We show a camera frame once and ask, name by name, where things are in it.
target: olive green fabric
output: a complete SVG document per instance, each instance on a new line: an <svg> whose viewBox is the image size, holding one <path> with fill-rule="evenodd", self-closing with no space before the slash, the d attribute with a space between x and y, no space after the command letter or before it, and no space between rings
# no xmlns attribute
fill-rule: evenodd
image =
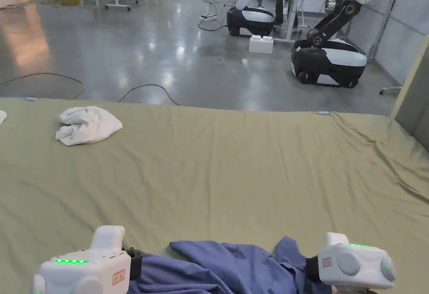
<svg viewBox="0 0 429 294"><path fill-rule="evenodd" d="M58 115L88 105L124 128L55 141ZM161 255L174 240L271 251L287 235L310 256L335 231L390 254L389 293L427 292L429 155L387 117L14 98L0 110L2 293L27 293L42 262L88 248L104 224Z"/></svg>

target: red label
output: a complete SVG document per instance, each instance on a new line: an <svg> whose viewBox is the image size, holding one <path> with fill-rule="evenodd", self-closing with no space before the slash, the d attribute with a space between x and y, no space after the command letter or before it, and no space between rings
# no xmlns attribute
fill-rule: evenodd
<svg viewBox="0 0 429 294"><path fill-rule="evenodd" d="M113 275L113 279L111 281L112 286L122 282L125 279L125 270L122 270Z"/></svg>
<svg viewBox="0 0 429 294"><path fill-rule="evenodd" d="M322 266L323 267L329 267L331 265L332 265L332 262L331 262L331 258L330 257L322 259Z"/></svg>

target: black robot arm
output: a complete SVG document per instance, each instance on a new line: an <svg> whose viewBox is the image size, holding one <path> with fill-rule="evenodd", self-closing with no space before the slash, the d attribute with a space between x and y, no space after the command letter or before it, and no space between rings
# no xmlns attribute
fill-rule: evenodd
<svg viewBox="0 0 429 294"><path fill-rule="evenodd" d="M323 46L329 38L359 13L361 6L355 0L335 0L334 10L307 33L307 41L312 46Z"/></svg>
<svg viewBox="0 0 429 294"><path fill-rule="evenodd" d="M335 0L334 11L328 13L307 33L307 40L313 46L322 46L329 38L346 25L360 11L361 4L354 0Z"/></svg>

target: shiny gray floor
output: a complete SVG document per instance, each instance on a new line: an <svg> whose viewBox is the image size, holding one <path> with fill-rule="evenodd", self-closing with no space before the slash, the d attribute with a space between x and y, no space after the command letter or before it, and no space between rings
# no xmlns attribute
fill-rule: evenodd
<svg viewBox="0 0 429 294"><path fill-rule="evenodd" d="M216 1L226 11L235 0ZM199 15L214 12L203 0L130 5L130 12L41 3L0 10L0 82L53 72L84 83L78 99L104 101L156 83L182 105L233 110L388 115L395 101L378 95L391 83L374 64L352 90L300 84L290 70L290 45L274 44L272 55L249 53L248 38L197 28ZM0 85L0 96L72 98L80 87L60 76L34 76ZM158 87L137 89L123 102L172 104Z"/></svg>

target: white box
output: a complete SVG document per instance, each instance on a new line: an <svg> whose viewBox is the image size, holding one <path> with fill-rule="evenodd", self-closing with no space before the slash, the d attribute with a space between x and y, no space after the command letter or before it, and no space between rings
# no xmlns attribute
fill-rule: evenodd
<svg viewBox="0 0 429 294"><path fill-rule="evenodd" d="M260 52L264 54L272 54L272 47L274 45L274 40L270 36L257 36L253 35L250 38L249 51L250 52Z"/></svg>

